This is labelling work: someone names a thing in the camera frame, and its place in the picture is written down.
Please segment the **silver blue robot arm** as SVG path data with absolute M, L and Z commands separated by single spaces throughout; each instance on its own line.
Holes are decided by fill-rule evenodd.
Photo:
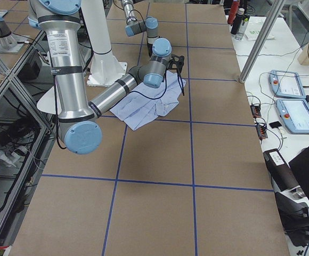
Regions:
M 154 17 L 137 18 L 134 1 L 121 1 L 128 36 L 146 33 L 150 60 L 127 68 L 113 55 L 102 1 L 30 1 L 29 23 L 45 31 L 54 78 L 56 134 L 61 148 L 93 152 L 102 132 L 96 119 L 144 83 L 158 88 L 184 57 L 158 35 Z
M 145 19 L 142 14 L 134 8 L 134 4 L 140 1 L 122 0 L 121 8 L 124 11 L 126 26 L 125 32 L 128 37 L 132 37 L 141 33 L 147 34 L 147 48 L 149 56 L 152 56 L 152 46 L 159 38 L 158 20 L 148 16 Z

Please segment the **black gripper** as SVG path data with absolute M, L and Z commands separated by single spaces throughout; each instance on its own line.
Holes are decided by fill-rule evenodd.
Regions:
M 177 81 L 178 81 L 178 85 L 181 89 L 181 93 L 183 96 L 185 96 L 185 92 L 184 92 L 184 83 L 181 77 L 181 72 L 184 67 L 184 59 L 185 57 L 183 55 L 178 56 L 175 54 L 171 54 L 169 61 L 168 61 L 168 67 L 167 67 L 167 70 L 175 70 L 176 73 L 178 74 Z

